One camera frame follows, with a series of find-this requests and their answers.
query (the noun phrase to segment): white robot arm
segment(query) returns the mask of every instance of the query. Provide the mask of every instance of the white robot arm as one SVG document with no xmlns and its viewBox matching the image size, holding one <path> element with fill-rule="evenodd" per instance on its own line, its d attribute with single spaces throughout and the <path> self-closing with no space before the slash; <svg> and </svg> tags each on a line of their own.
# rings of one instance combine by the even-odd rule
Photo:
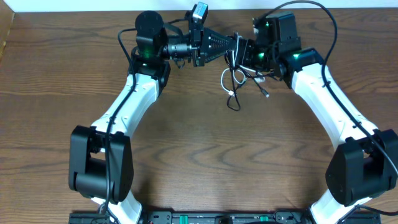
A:
<svg viewBox="0 0 398 224">
<path fill-rule="evenodd" d="M 398 163 L 398 153 L 394 151 L 398 148 L 398 136 L 392 130 L 380 132 L 368 121 L 340 90 L 328 68 L 325 70 L 326 81 L 323 79 L 323 59 L 315 49 L 301 49 L 292 12 L 269 15 L 273 10 L 255 19 L 257 40 L 239 40 L 238 35 L 232 39 L 203 27 L 208 13 L 207 7 L 200 2 L 187 13 L 188 17 L 184 19 L 188 20 L 190 28 L 187 35 L 172 27 L 172 22 L 164 24 L 156 12 L 146 11 L 138 16 L 136 27 L 140 28 L 137 29 L 136 40 L 142 55 L 134 58 L 134 70 L 137 73 L 127 76 L 122 92 L 99 120 L 90 128 L 77 126 L 72 132 L 69 169 L 69 186 L 72 190 L 98 204 L 103 204 L 108 189 L 111 189 L 111 203 L 108 208 L 112 216 L 117 218 L 120 224 L 138 224 L 142 218 L 142 206 L 131 192 L 134 173 L 130 140 L 143 114 L 166 86 L 170 65 L 164 60 L 173 59 L 177 63 L 188 58 L 188 61 L 193 61 L 194 66 L 204 66 L 225 52 L 226 60 L 227 57 L 234 59 L 234 63 L 229 63 L 232 72 L 238 69 L 235 67 L 235 60 L 237 66 L 241 64 L 256 71 L 273 71 L 276 77 L 284 80 L 289 88 L 303 98 L 330 137 L 335 155 L 325 175 L 328 190 L 310 207 L 310 215 L 303 216 L 304 220 L 300 223 L 338 223 L 358 205 L 395 187 L 397 175 L 391 164 Z M 170 37 L 169 40 L 165 27 L 174 30 L 178 35 Z M 123 46 L 122 48 L 133 66 L 126 49 Z M 236 50 L 236 54 L 231 57 L 228 52 L 233 49 Z M 136 88 L 131 93 L 133 84 L 136 84 Z M 360 123 L 358 126 L 363 127 L 371 137 L 353 123 L 348 112 L 341 108 L 328 87 L 340 99 L 349 114 Z M 235 87 L 233 89 L 233 95 L 237 97 Z M 116 117 L 113 117 L 117 108 L 120 110 Z M 107 141 L 110 141 L 111 150 L 105 149 Z M 373 151 L 375 144 L 383 145 L 384 149 L 378 149 L 390 155 L 390 163 L 386 161 L 386 155 Z M 90 156 L 92 152 L 105 150 L 109 153 L 109 160 L 106 161 L 110 163 L 109 166 L 106 166 L 104 161 Z M 363 151 L 370 156 L 364 159 Z M 106 169 L 111 169 L 110 179 L 106 178 Z M 111 181 L 110 188 L 107 186 L 108 180 Z M 89 218 L 102 218 L 102 221 L 107 222 L 104 217 Z M 295 222 L 292 223 L 299 223 L 294 215 L 293 218 Z M 70 223 L 86 223 L 83 222 L 84 219 L 85 217 L 75 215 L 70 217 Z M 188 224 L 188 217 L 182 218 L 180 223 Z"/>
<path fill-rule="evenodd" d="M 337 102 L 332 98 L 329 91 L 325 88 L 322 80 L 321 65 L 314 63 L 303 67 L 302 71 L 295 72 L 293 75 L 292 88 L 296 94 L 300 95 L 315 113 L 326 132 L 329 135 L 333 148 L 336 150 L 339 144 L 346 142 L 352 137 L 355 140 L 365 138 L 365 134 L 355 127 L 354 123 L 347 114 L 341 109 Z M 330 87 L 338 98 L 349 109 L 362 126 L 370 133 L 377 127 L 368 121 L 350 102 L 347 96 L 340 90 L 336 82 L 330 75 L 329 69 L 325 70 L 326 78 L 330 82 Z M 354 205 L 368 202 L 371 198 L 366 197 L 358 200 Z M 354 209 L 354 205 L 345 207 L 338 203 L 327 190 L 321 199 L 311 206 L 312 217 L 316 223 L 334 224 L 343 218 L 347 213 Z"/>
<path fill-rule="evenodd" d="M 96 127 L 96 131 L 106 132 L 110 116 L 112 116 L 115 109 L 126 97 L 133 85 L 132 76 L 132 74 L 127 76 L 127 82 L 112 106 L 100 119 L 96 120 L 91 125 Z M 123 104 L 123 107 L 120 109 L 111 127 L 111 134 L 122 132 L 125 136 L 129 136 L 130 139 L 132 139 L 134 131 L 145 111 L 159 96 L 158 80 L 154 80 L 151 76 L 139 73 L 135 74 L 135 76 L 137 82 L 136 88 L 125 104 Z M 105 202 L 105 199 L 93 197 L 92 201 L 101 205 Z M 117 204 L 110 203 L 109 209 L 118 218 L 120 224 L 136 224 L 142 212 L 142 205 L 134 198 L 130 190 L 126 199 Z"/>
</svg>

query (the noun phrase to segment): wooden table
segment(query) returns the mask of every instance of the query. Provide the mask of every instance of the wooden table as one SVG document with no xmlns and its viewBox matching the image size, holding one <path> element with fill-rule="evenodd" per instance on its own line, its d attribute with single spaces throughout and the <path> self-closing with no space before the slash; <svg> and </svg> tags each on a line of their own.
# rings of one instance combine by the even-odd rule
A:
<svg viewBox="0 0 398 224">
<path fill-rule="evenodd" d="M 329 67 L 356 107 L 381 130 L 398 131 L 398 9 L 333 9 L 339 39 Z M 206 25 L 254 38 L 252 16 L 210 11 Z M 185 12 L 161 12 L 164 21 Z M 320 9 L 294 11 L 304 47 L 322 55 L 333 29 Z M 17 14 L 0 66 L 0 223 L 66 223 L 96 205 L 68 188 L 69 136 L 110 106 L 126 81 L 118 30 L 139 12 Z M 123 36 L 129 47 L 135 34 Z M 285 83 L 240 91 L 226 107 L 224 59 L 172 66 L 162 96 L 132 140 L 132 190 L 144 205 L 174 210 L 306 208 L 326 190 L 331 142 L 310 108 Z M 398 190 L 370 205 L 398 209 Z M 383 217 L 385 223 L 398 218 Z"/>
</svg>

